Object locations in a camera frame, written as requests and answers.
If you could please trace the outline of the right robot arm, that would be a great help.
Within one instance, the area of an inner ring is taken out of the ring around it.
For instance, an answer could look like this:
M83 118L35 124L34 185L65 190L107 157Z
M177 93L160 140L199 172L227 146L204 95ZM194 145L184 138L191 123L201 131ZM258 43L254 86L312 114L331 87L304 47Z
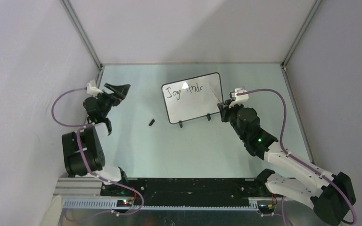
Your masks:
M275 136L260 126L253 108L237 105L232 99L218 103L222 122L228 122L254 157L283 167L292 173L286 178L271 169L257 177L255 190L267 197L271 193L291 198L312 209L315 215L330 226L338 226L356 202L350 177L324 170L288 151Z

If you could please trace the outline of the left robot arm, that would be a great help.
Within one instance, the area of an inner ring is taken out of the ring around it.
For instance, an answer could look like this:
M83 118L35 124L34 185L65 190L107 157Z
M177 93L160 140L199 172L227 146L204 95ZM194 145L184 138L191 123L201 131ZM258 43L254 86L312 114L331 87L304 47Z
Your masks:
M87 123L77 125L75 132L62 135L64 164L68 175L95 177L106 185L112 184L112 190L117 195L125 196L130 190L126 173L120 167L106 165L101 140L112 133L108 113L125 100L131 86L106 83L104 87L110 92L97 88L95 81L87 83L85 91L89 97L82 103Z

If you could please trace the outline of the black framed whiteboard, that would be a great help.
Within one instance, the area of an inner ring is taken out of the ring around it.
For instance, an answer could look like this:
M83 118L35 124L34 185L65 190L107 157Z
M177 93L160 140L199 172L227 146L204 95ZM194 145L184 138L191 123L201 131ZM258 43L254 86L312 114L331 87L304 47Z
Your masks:
M170 124L190 121L219 113L219 103L212 89L223 101L221 76L218 72L162 85L161 91Z

